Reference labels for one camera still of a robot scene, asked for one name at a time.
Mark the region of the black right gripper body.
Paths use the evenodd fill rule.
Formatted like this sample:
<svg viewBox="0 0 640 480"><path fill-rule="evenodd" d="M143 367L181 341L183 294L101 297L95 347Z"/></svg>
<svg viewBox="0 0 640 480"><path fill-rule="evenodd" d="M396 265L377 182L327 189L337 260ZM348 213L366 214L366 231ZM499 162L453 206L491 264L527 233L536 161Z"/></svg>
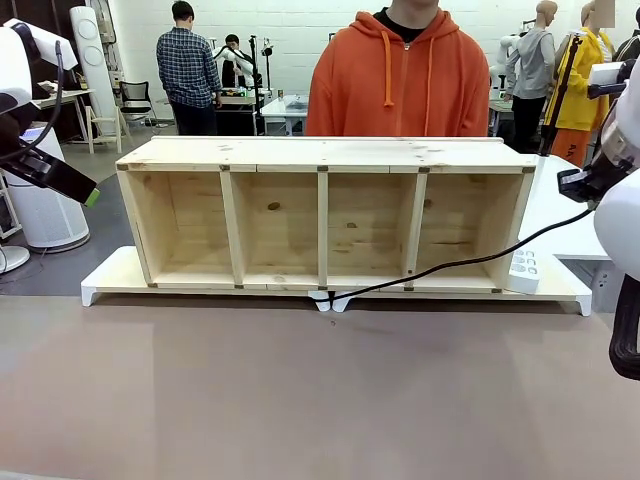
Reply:
<svg viewBox="0 0 640 480"><path fill-rule="evenodd" d="M582 171L582 198L600 201L606 192L623 179L623 169L611 162L594 162Z"/></svg>

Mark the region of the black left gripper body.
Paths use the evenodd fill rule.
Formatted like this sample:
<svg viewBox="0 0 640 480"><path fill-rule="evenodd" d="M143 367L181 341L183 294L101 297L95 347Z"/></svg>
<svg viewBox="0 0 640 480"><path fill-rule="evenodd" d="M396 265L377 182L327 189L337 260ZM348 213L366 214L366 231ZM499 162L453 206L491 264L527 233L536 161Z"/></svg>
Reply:
<svg viewBox="0 0 640 480"><path fill-rule="evenodd" d="M64 188L60 162L40 152L37 145L48 135L46 126L32 142L25 143L22 125L9 113L1 115L1 168L40 188Z"/></svg>

